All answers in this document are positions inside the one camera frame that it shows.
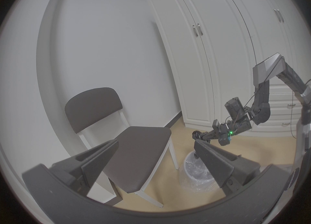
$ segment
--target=robotic arm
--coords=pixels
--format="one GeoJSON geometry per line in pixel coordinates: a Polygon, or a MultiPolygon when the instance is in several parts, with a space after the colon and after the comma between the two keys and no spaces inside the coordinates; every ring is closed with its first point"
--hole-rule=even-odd
{"type": "Polygon", "coordinates": [[[252,107],[243,107],[238,97],[229,100],[225,107],[232,120],[220,124],[216,119],[211,132],[194,131],[192,138],[210,142],[218,139],[220,145],[230,144],[231,136],[237,135],[252,128],[250,121],[256,125],[266,122],[270,117],[269,80],[277,76],[295,93],[301,102],[302,124],[308,124],[311,118],[311,88],[306,86],[295,71],[285,62],[279,53],[264,60],[253,68],[253,82],[255,86],[254,103],[252,107]]]}

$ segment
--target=white chair frame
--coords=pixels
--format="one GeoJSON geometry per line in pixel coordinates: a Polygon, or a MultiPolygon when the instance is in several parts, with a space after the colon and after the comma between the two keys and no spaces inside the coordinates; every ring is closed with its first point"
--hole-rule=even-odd
{"type": "MultiPolygon", "coordinates": [[[[126,125],[126,128],[130,127],[128,121],[126,120],[125,116],[124,116],[124,113],[122,110],[119,110],[119,115],[123,121],[123,123],[126,125]]],[[[85,136],[82,134],[82,132],[79,132],[78,135],[80,136],[82,142],[84,143],[84,145],[87,147],[87,149],[91,149],[91,145],[90,143],[86,140],[85,136]]],[[[176,154],[175,154],[175,149],[174,149],[174,146],[173,146],[173,142],[172,142],[172,139],[169,138],[168,142],[167,142],[167,145],[165,146],[165,149],[164,151],[162,152],[158,162],[156,163],[156,166],[154,167],[153,171],[151,172],[149,178],[147,179],[147,181],[144,183],[144,185],[142,186],[142,188],[135,192],[136,195],[139,195],[140,197],[144,198],[145,200],[149,201],[150,203],[158,206],[158,207],[163,207],[163,204],[162,203],[159,203],[158,201],[156,201],[155,199],[153,199],[152,197],[150,197],[149,195],[147,195],[144,191],[145,189],[147,188],[148,184],[150,183],[152,177],[154,176],[156,170],[158,169],[167,149],[169,149],[170,153],[171,153],[171,156],[172,156],[172,159],[173,159],[173,163],[174,163],[174,166],[175,168],[178,170],[179,167],[178,167],[178,163],[177,163],[177,159],[176,159],[176,154]]]]}

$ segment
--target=chair leg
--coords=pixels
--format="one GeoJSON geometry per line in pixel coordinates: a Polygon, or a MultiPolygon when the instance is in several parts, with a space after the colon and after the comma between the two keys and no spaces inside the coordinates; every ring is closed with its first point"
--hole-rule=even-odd
{"type": "Polygon", "coordinates": [[[175,154],[175,149],[174,149],[173,141],[172,141],[171,138],[169,138],[169,151],[171,152],[171,156],[172,156],[172,159],[173,159],[175,168],[178,170],[178,169],[179,169],[179,166],[178,166],[178,163],[177,163],[177,158],[176,158],[176,154],[175,154]]]}
{"type": "Polygon", "coordinates": [[[150,197],[149,195],[147,195],[144,191],[140,190],[135,192],[136,195],[139,195],[141,198],[144,198],[145,200],[149,201],[150,203],[158,206],[158,207],[163,207],[162,203],[159,203],[158,201],[156,201],[155,199],[153,199],[152,197],[150,197]]]}

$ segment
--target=chair seat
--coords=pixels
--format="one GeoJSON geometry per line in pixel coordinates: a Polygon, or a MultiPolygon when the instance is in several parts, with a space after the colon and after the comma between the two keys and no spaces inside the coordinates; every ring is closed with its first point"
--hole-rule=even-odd
{"type": "Polygon", "coordinates": [[[116,139],[119,148],[103,172],[127,193],[139,191],[163,153],[171,130],[130,126],[116,139]]]}

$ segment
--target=chair backrest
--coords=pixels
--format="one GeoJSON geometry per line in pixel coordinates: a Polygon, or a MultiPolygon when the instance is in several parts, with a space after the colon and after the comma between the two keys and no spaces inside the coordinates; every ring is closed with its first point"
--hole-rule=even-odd
{"type": "Polygon", "coordinates": [[[109,87],[95,88],[71,98],[65,113],[75,133],[123,108],[115,90],[109,87]]]}

